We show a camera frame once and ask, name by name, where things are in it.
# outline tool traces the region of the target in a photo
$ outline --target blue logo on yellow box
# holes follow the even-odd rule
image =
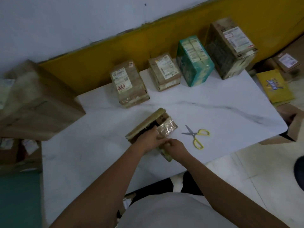
[[[283,86],[281,86],[275,78],[271,80],[266,80],[266,82],[268,82],[266,86],[271,87],[272,90],[283,89]]]

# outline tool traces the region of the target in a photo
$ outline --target yellow wall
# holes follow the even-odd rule
[[[304,0],[215,0],[167,16],[139,29],[72,52],[41,66],[78,94],[111,82],[109,70],[133,59],[139,70],[147,60],[169,51],[176,56],[180,39],[204,41],[211,22],[230,16],[257,46],[254,62],[265,59],[304,31]]]

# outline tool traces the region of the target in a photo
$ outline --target green box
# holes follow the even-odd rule
[[[214,63],[197,36],[179,41],[176,61],[190,87],[205,82],[214,69]]]

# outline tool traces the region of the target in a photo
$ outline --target white shirt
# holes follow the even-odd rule
[[[236,228],[213,210],[204,196],[170,192],[150,195],[132,204],[118,228]]]

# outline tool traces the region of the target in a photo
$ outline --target yellow scissors handle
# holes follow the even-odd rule
[[[194,138],[193,140],[193,144],[197,149],[203,149],[204,146],[199,142],[199,140],[197,138]]]
[[[197,135],[202,135],[202,136],[210,136],[210,132],[208,130],[200,129],[197,132]]]

